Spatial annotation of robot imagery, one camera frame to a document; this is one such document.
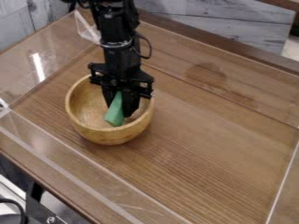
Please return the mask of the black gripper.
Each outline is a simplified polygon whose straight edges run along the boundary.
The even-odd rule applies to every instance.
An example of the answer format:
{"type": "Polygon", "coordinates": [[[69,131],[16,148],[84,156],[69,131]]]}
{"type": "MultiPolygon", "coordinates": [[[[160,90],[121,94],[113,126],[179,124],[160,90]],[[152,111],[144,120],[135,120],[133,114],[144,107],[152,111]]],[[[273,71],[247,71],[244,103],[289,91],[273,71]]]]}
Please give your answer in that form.
{"type": "Polygon", "coordinates": [[[153,92],[155,78],[141,69],[140,45],[101,44],[104,63],[88,64],[92,84],[100,85],[105,103],[109,106],[117,91],[122,97],[124,117],[139,109],[140,97],[149,99],[153,92]]]}

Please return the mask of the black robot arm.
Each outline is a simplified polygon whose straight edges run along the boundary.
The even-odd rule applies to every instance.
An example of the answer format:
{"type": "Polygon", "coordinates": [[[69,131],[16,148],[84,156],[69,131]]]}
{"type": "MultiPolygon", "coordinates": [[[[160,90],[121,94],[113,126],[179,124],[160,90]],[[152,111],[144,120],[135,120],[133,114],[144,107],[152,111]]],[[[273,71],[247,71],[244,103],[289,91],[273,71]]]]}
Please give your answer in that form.
{"type": "Polygon", "coordinates": [[[61,0],[90,11],[100,32],[98,45],[104,62],[88,64],[89,81],[100,85],[105,103],[120,95],[124,117],[139,109],[140,99],[149,99],[155,78],[141,70],[141,60],[152,57],[148,38],[136,30],[140,25],[135,0],[61,0]]]}

